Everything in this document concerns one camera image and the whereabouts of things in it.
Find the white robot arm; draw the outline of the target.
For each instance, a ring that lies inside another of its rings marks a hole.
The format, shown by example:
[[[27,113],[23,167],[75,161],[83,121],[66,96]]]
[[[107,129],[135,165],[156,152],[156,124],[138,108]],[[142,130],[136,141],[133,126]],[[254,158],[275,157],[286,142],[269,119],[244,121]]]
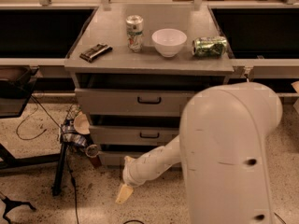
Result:
[[[191,224],[274,224],[264,143],[282,113],[278,95],[260,83],[200,91],[184,107],[177,137],[125,159],[117,203],[179,164]]]

